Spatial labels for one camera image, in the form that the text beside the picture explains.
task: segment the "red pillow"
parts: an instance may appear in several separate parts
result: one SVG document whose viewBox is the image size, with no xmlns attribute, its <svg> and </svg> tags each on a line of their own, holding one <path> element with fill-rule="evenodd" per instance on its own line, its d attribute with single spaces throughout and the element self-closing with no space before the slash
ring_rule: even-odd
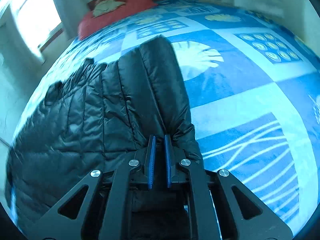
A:
<svg viewBox="0 0 320 240">
<path fill-rule="evenodd" d="M 92 11 L 88 12 L 79 24 L 79 39 L 82 41 L 86 37 L 102 29 L 103 27 L 110 25 L 111 23 L 124 19 L 138 12 L 150 9 L 156 5 L 157 4 L 152 0 L 126 0 L 125 5 L 98 17 L 93 17 Z"/>
</svg>

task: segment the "window sill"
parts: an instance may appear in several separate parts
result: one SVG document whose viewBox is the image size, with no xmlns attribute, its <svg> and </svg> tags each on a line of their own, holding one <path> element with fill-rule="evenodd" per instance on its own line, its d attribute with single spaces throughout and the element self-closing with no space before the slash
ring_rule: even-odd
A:
<svg viewBox="0 0 320 240">
<path fill-rule="evenodd" d="M 62 24 L 60 23 L 51 33 L 47 40 L 39 45 L 39 50 L 42 52 L 48 45 L 53 42 L 61 33 L 63 33 Z"/>
</svg>

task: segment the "pillow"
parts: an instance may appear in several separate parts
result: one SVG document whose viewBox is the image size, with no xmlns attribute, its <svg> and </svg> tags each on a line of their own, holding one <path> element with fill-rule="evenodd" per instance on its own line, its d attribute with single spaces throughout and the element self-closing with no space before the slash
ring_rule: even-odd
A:
<svg viewBox="0 0 320 240">
<path fill-rule="evenodd" d="M 98 17 L 102 14 L 114 11 L 121 5 L 124 5 L 124 2 L 117 0 L 98 0 L 92 14 L 94 17 Z"/>
<path fill-rule="evenodd" d="M 122 20 L 138 12 L 150 9 L 156 5 L 157 4 L 152 0 L 126 0 L 125 5 L 98 17 L 94 17 L 92 11 L 88 12 L 79 24 L 79 40 L 82 41 L 103 27 L 106 27 L 116 21 Z"/>
</svg>

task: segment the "blue bed sheet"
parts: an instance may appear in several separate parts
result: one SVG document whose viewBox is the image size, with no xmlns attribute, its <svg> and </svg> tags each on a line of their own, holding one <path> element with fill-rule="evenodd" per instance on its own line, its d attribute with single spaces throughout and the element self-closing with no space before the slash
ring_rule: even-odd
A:
<svg viewBox="0 0 320 240">
<path fill-rule="evenodd" d="M 181 68 L 205 168 L 231 171 L 297 234 L 319 203 L 318 57 L 262 15 L 198 0 L 158 3 L 75 39 L 33 93 L 16 133 L 49 85 L 86 57 L 117 60 L 161 34 Z"/>
</svg>

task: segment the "white pillow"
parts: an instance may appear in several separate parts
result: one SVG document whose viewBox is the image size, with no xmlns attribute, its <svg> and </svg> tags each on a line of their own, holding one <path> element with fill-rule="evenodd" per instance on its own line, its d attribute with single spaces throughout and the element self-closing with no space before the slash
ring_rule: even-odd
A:
<svg viewBox="0 0 320 240">
<path fill-rule="evenodd" d="M 98 17 L 102 14 L 114 11 L 116 8 L 123 4 L 125 4 L 125 2 L 116 0 L 101 1 L 94 7 L 92 14 L 94 17 Z"/>
</svg>

